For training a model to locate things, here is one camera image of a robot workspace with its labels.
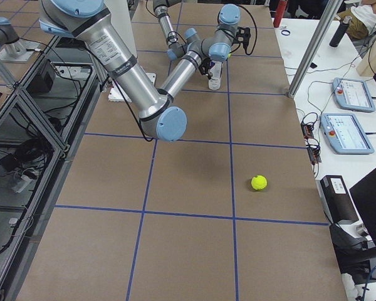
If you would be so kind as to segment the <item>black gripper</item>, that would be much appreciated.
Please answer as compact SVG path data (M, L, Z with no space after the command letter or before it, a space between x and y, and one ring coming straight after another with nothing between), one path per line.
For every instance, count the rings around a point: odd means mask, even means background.
M212 71L211 69L211 59L205 58L203 59L202 63L200 64L200 73L206 74L206 77L211 80L212 79Z

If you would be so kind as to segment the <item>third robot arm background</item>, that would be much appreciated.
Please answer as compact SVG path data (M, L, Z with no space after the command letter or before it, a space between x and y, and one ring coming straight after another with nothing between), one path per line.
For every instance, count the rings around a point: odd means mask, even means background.
M41 52L41 43L23 41L7 18L0 17L0 60L8 63L26 63L35 52Z

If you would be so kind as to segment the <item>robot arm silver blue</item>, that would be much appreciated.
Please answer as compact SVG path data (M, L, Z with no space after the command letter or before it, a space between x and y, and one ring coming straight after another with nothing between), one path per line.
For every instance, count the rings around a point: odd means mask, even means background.
M182 88L196 71L211 79L213 76L209 50L214 44L214 38L200 38L194 28L190 28L185 36L185 43L179 41L179 34L174 30L170 20L168 8L177 4L177 1L154 1L153 14L157 18L166 43L169 47L167 55L170 60L178 60L162 85L164 90Z
M47 33L85 42L113 82L137 107L145 134L175 141L184 135L187 117L172 104L174 97L206 59L227 60L240 19L239 8L226 4L219 12L214 36L200 39L195 29L187 30L187 46L177 51L175 58L179 63L160 88L155 88L113 27L111 12L103 1L41 1L39 22Z

